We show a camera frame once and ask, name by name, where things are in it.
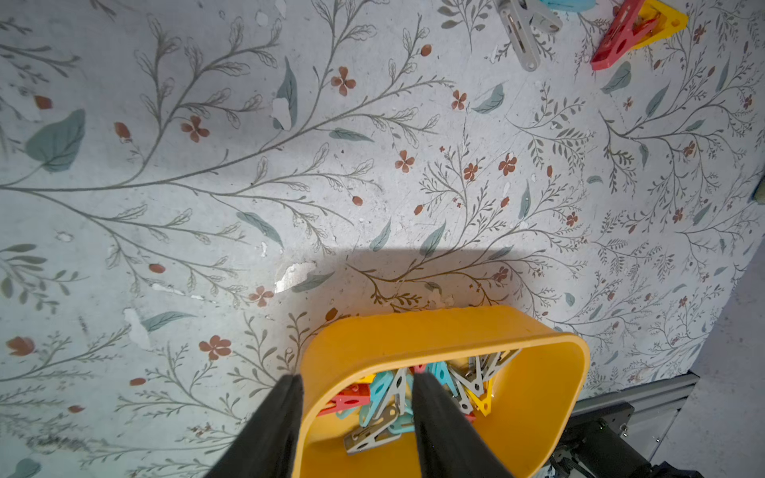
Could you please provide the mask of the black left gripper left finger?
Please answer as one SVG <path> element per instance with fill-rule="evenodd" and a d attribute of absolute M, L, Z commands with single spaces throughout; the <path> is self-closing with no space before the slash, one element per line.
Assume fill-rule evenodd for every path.
<path fill-rule="evenodd" d="M 285 374 L 242 428 L 208 477 L 290 477 L 300 435 L 304 384 Z"/>

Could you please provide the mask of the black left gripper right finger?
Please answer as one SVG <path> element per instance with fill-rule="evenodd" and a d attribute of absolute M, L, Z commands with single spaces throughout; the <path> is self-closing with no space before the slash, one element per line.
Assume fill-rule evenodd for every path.
<path fill-rule="evenodd" d="M 422 476 L 511 475 L 432 374 L 414 378 L 412 409 Z"/>

